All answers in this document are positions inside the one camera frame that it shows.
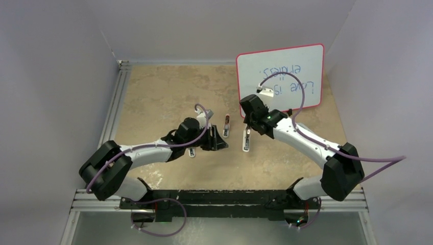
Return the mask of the pink and white stapler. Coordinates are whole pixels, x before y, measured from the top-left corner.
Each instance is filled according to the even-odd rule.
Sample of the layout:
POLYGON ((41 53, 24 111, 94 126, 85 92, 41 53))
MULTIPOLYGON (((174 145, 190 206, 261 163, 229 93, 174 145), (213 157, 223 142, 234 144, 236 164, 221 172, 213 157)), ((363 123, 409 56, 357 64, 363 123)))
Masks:
POLYGON ((225 115, 225 122, 223 127, 223 137, 227 138, 229 136, 229 130, 230 130, 230 115, 227 113, 225 115))

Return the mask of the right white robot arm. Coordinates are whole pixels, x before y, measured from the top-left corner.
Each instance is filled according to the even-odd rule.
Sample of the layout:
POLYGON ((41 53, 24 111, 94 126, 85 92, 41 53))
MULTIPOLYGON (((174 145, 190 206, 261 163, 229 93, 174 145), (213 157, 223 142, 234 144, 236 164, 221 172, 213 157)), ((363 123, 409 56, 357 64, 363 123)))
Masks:
POLYGON ((343 201, 363 180, 361 162, 346 157, 358 156, 353 145, 338 145, 294 126, 292 118, 279 110, 269 110, 257 95, 248 95, 239 104, 245 113, 245 124, 260 135, 288 144, 322 169, 320 176, 300 178, 287 189, 286 200, 290 206, 298 208, 310 198, 326 195, 343 201))

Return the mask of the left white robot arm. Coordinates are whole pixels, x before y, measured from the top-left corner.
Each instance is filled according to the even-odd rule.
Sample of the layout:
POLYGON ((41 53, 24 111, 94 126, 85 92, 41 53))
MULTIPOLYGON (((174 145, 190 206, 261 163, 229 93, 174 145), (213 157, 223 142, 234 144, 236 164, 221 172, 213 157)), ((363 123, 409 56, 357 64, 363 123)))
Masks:
POLYGON ((177 129, 152 143, 119 145, 114 140, 106 141, 82 165, 79 175, 87 185, 86 192, 99 201, 116 195, 145 209, 152 203, 153 191, 142 178, 128 177, 131 169, 174 161, 190 148, 218 151, 228 146, 215 125, 188 117, 177 129))

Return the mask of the red-framed whiteboard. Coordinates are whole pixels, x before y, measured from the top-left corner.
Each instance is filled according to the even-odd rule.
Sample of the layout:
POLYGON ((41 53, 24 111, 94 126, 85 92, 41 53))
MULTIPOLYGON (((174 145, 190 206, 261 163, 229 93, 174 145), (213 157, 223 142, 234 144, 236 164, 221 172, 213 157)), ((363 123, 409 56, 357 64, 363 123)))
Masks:
POLYGON ((238 94, 257 91, 260 82, 274 91, 270 109, 286 111, 321 104, 325 47, 310 44, 240 54, 236 57, 238 94))

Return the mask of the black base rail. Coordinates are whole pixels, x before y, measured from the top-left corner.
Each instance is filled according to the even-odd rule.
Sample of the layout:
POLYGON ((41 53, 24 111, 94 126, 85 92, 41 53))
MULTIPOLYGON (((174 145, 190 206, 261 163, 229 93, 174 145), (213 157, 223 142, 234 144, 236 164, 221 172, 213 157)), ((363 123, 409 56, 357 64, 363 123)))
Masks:
POLYGON ((174 217, 266 218, 296 223, 319 207, 318 198, 298 199, 288 190, 153 190, 143 200, 122 198, 120 209, 150 210, 157 222, 174 217))

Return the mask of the aluminium frame rail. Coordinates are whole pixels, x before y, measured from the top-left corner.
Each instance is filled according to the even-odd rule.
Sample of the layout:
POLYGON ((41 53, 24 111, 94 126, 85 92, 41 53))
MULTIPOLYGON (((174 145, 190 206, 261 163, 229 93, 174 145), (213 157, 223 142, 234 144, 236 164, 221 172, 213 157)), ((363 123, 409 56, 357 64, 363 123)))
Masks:
POLYGON ((98 146, 101 146, 104 142, 108 140, 114 139, 116 136, 132 68, 133 65, 129 61, 122 60, 119 64, 119 71, 114 87, 113 96, 108 107, 107 116, 101 132, 98 146))

